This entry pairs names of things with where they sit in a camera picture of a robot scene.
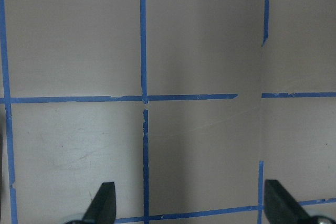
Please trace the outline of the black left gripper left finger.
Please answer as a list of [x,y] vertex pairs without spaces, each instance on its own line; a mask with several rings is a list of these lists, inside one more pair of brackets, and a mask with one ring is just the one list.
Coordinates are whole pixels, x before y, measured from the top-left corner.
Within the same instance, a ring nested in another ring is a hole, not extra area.
[[116,220],[116,191],[114,182],[102,183],[85,212],[83,223],[114,223]]

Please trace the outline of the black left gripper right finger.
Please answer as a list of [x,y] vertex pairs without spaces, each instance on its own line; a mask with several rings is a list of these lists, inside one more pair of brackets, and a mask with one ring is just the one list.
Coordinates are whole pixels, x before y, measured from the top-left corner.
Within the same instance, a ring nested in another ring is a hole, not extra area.
[[264,213],[271,224],[299,223],[307,219],[307,212],[275,179],[265,180]]

